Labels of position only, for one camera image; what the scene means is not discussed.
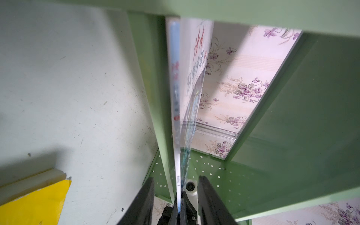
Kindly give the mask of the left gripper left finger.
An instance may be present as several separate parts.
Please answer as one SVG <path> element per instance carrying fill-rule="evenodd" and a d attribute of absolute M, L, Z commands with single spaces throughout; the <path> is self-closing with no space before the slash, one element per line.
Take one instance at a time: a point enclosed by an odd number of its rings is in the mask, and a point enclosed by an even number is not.
<path fill-rule="evenodd" d="M 150 225 L 154 205 L 154 179 L 149 177 L 117 225 Z"/>

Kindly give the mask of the white blue swirl magazine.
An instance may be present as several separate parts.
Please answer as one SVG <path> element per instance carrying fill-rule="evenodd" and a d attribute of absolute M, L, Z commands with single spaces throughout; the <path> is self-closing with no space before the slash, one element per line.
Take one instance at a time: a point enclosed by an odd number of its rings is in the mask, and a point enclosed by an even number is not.
<path fill-rule="evenodd" d="M 166 18 L 177 212 L 181 211 L 213 26 L 212 20 Z"/>

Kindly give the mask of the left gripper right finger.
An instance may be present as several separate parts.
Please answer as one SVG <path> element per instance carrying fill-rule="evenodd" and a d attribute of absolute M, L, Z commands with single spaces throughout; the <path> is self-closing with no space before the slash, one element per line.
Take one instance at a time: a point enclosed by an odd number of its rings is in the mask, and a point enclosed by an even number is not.
<path fill-rule="evenodd" d="M 198 204 L 202 225 L 237 225 L 205 176 L 199 176 Z"/>

